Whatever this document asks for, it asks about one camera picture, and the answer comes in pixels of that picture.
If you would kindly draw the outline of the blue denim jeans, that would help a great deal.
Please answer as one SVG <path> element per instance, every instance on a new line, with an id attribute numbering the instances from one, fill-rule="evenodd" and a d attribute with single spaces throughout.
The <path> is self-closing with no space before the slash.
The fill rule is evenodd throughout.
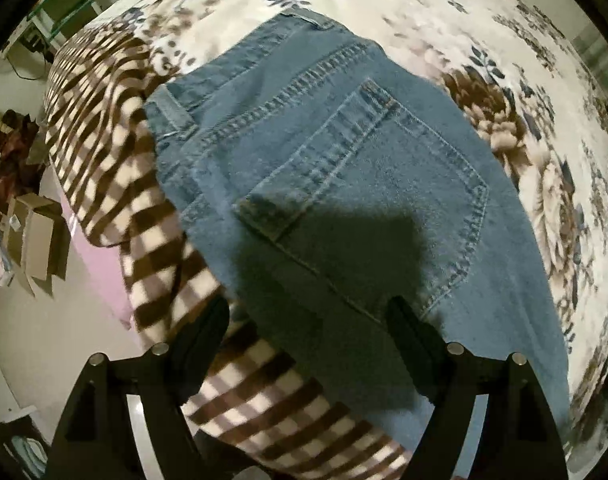
<path id="1" fill-rule="evenodd" d="M 190 243 L 330 400 L 418 442 L 432 408 L 386 330 L 398 296 L 478 356 L 523 353 L 568 425 L 567 350 L 532 223 L 441 89 L 294 9 L 144 110 Z"/>

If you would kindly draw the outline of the floral checkered bed blanket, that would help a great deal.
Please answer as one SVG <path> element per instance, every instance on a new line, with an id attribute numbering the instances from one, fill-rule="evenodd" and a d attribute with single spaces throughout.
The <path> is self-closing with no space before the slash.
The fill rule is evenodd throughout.
<path id="1" fill-rule="evenodd" d="M 190 434 L 294 479 L 397 479 L 433 413 L 422 396 L 432 411 L 409 448 L 330 400 L 228 295 L 159 186 L 147 98 L 294 9 L 441 89 L 513 183 L 567 350 L 566 468 L 585 474 L 608 443 L 608 121 L 577 54 L 522 0 L 121 0 L 59 50 L 45 96 L 52 167 L 89 242 L 120 248 L 142 343 L 228 302 L 227 335 L 183 404 Z"/>

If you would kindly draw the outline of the pink bed sheet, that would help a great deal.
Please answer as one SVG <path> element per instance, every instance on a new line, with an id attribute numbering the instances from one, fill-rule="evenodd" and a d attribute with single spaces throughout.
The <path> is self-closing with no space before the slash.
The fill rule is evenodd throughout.
<path id="1" fill-rule="evenodd" d="M 68 199 L 61 190 L 58 193 L 62 216 L 69 228 L 75 252 L 86 266 L 92 286 L 125 330 L 131 330 L 133 328 L 133 309 L 127 295 L 120 248 L 116 246 L 98 247 L 91 244 L 72 211 Z"/>

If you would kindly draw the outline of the cardboard box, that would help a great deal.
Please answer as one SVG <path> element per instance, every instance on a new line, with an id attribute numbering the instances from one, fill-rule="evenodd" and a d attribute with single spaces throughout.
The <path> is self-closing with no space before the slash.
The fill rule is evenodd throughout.
<path id="1" fill-rule="evenodd" d="M 61 204 L 28 193 L 10 200 L 1 245 L 26 278 L 47 281 L 57 271 L 64 230 Z"/>

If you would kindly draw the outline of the dark red cloth pile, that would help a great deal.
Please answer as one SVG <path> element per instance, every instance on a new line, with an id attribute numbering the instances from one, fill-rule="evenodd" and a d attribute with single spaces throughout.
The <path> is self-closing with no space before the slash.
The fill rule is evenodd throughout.
<path id="1" fill-rule="evenodd" d="M 37 122 L 28 115 L 7 110 L 1 123 L 9 131 L 0 130 L 0 222 L 8 212 L 12 198 L 39 193 L 40 181 L 46 169 L 43 162 L 28 162 L 28 155 L 39 133 Z"/>

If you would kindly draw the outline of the green white shelf rack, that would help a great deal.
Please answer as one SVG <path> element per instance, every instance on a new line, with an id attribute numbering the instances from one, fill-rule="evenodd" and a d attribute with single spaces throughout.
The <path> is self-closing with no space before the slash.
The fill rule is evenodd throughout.
<path id="1" fill-rule="evenodd" d="M 97 0 L 38 0 L 26 19 L 46 46 L 57 51 L 102 12 Z"/>

